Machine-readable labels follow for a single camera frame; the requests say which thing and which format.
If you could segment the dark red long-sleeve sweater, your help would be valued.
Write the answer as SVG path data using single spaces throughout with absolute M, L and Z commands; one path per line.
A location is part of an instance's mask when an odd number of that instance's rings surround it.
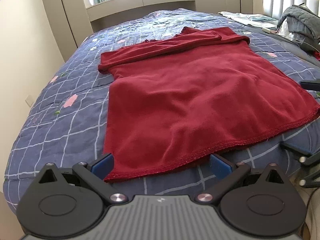
M 205 156 L 303 126 L 319 103 L 227 27 L 184 27 L 102 53 L 111 74 L 104 152 L 106 181 L 165 173 Z

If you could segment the blue plaid floral quilt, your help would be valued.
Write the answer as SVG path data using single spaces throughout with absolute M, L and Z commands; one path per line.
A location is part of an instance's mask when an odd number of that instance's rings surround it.
M 251 39 L 250 48 L 270 61 L 288 77 L 299 82 L 319 79 L 319 62 L 301 59 L 299 48 L 236 23 L 219 14 L 187 9 L 160 10 L 143 18 L 101 30 L 84 40 L 76 52 L 42 90 L 13 143 L 4 172 L 4 198 L 15 214 L 19 200 L 46 163 L 71 167 L 91 162 L 103 152 L 111 75 L 98 72 L 100 54 L 151 39 L 165 39 L 183 27 L 211 29 L 229 27 Z M 227 152 L 231 162 L 244 161 L 253 168 L 274 162 L 290 177 L 300 168 L 292 153 L 283 151 L 286 141 L 315 153 L 319 151 L 319 119 L 248 149 Z M 114 184 L 127 195 L 192 194 L 211 187 L 217 178 L 208 163 L 181 172 L 137 178 Z

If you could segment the grey folded blanket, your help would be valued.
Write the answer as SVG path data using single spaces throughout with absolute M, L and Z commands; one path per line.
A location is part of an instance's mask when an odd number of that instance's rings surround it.
M 300 5 L 286 8 L 278 20 L 278 29 L 284 21 L 287 21 L 289 32 L 319 40 L 319 17 L 308 8 Z

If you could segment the white power strip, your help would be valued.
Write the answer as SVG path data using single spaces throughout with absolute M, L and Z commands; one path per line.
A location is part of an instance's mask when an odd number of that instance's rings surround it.
M 268 29 L 268 28 L 262 28 L 262 31 L 268 34 L 274 34 L 276 31 Z

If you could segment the light blue striped cloth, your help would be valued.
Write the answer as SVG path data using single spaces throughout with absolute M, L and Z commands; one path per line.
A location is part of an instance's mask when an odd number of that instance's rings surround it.
M 220 15 L 235 22 L 258 28 L 277 29 L 278 20 L 262 14 L 242 14 L 228 11 L 219 12 Z

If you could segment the beige window bench cabinet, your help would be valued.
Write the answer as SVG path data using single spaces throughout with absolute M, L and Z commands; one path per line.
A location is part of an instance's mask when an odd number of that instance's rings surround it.
M 108 0 L 87 8 L 93 31 L 142 18 L 159 10 L 184 8 L 200 12 L 226 9 L 226 0 Z

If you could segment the beige left wardrobe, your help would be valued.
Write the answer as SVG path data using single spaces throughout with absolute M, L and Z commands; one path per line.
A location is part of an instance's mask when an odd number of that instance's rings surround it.
M 84 0 L 42 0 L 62 58 L 67 61 L 93 34 Z

